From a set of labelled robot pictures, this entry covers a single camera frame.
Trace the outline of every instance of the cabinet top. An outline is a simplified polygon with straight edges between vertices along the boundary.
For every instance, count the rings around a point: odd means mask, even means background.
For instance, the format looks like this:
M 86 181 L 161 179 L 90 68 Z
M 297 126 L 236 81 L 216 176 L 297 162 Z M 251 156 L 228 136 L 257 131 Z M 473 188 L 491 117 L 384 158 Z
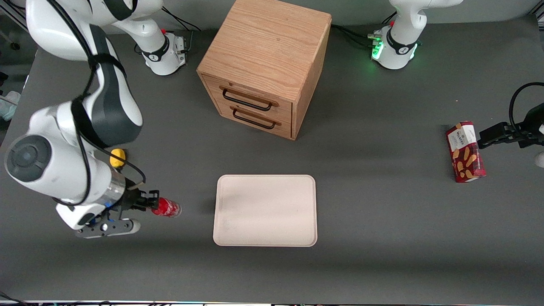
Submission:
M 277 0 L 236 0 L 197 71 L 296 102 L 331 21 Z

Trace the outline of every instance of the green light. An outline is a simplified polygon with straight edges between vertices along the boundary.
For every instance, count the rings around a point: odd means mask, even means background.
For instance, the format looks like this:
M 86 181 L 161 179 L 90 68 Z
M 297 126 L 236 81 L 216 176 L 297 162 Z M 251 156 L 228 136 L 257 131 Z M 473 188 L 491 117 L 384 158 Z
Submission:
M 372 52 L 372 57 L 374 59 L 379 59 L 381 51 L 384 49 L 384 43 L 381 41 L 377 46 L 374 47 L 374 52 Z
M 413 58 L 413 56 L 416 54 L 417 44 L 413 47 L 412 55 L 410 55 L 410 59 Z

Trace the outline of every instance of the cable connector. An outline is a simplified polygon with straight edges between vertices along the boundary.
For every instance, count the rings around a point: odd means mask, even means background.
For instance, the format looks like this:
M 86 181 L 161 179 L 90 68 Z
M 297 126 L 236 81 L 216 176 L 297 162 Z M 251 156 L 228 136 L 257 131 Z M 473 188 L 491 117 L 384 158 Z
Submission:
M 368 34 L 367 38 L 372 39 L 372 40 L 381 41 L 381 35 L 380 34 Z

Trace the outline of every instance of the drawer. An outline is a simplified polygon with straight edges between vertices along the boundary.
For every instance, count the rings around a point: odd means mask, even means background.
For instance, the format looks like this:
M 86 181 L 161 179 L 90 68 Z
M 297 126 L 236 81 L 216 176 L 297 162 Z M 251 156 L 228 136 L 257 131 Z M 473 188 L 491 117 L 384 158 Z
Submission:
M 255 112 L 242 109 L 234 103 L 219 103 L 217 106 L 221 116 L 225 118 L 281 137 L 291 138 L 290 123 L 263 117 Z
M 291 123 L 292 103 L 284 101 L 269 101 L 254 94 L 244 92 L 244 89 L 235 88 L 226 81 L 222 81 L 207 75 L 202 76 L 206 82 L 209 94 L 213 97 L 215 105 L 224 103 L 235 105 L 237 108 L 258 114 L 262 117 Z

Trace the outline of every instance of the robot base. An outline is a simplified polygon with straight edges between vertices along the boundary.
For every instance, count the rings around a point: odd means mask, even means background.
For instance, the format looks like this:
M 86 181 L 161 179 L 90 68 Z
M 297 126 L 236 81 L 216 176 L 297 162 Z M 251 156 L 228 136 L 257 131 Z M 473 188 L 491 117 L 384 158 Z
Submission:
M 160 76 L 173 74 L 181 66 L 185 65 L 187 61 L 184 38 L 182 36 L 175 36 L 172 33 L 166 33 L 165 35 L 170 41 L 170 46 L 160 61 L 153 62 L 143 55 L 145 64 L 151 68 L 156 75 Z
M 385 38 L 389 29 L 391 29 L 391 26 L 386 26 L 382 29 L 374 31 L 374 34 L 381 35 L 381 37 Z M 380 43 L 372 50 L 372 59 L 387 69 L 397 70 L 404 68 L 404 66 L 408 64 L 408 62 L 413 58 L 416 48 L 417 44 L 412 51 L 408 51 L 406 54 L 398 55 L 395 49 L 387 42 L 387 39 L 382 39 Z

